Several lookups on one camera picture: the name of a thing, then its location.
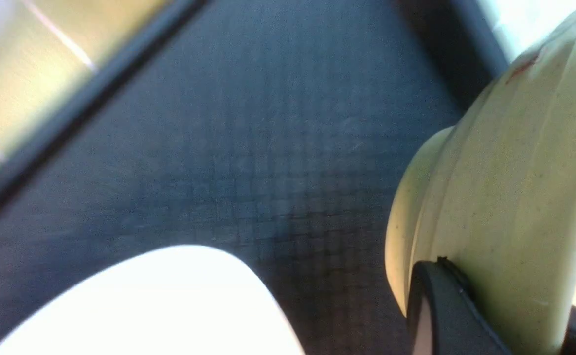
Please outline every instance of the dark gray mat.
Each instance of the dark gray mat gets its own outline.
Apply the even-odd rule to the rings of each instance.
[[[386,0],[216,1],[0,213],[0,339],[108,265],[200,243],[259,274],[308,353],[405,354],[389,207],[458,117]]]

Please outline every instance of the white object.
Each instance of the white object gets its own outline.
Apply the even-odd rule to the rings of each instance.
[[[61,294],[0,344],[0,355],[303,353],[254,272],[226,252],[198,246],[110,267]]]

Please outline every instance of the wooden floor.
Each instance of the wooden floor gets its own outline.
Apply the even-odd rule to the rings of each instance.
[[[0,1],[0,164],[167,1]]]

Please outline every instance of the reddish mark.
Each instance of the reddish mark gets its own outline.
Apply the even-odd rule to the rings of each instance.
[[[520,67],[517,67],[516,70],[514,70],[514,72],[512,72],[511,76],[509,77],[509,79],[507,79],[507,81],[505,82],[505,85],[509,84],[509,82],[514,79],[515,77],[517,77],[518,75],[522,74],[523,72],[525,72],[527,69],[529,69],[529,67],[531,67],[532,65],[534,65],[534,63],[536,62],[536,59],[538,59],[538,56],[540,56],[540,53],[536,54],[533,58],[529,59],[527,62],[523,63],[523,65],[521,65]]]

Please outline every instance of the gray floor mat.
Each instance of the gray floor mat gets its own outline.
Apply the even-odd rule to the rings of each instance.
[[[259,274],[307,353],[408,353],[385,226],[458,117],[387,0],[215,1],[0,213],[0,339],[108,265],[198,243]]]

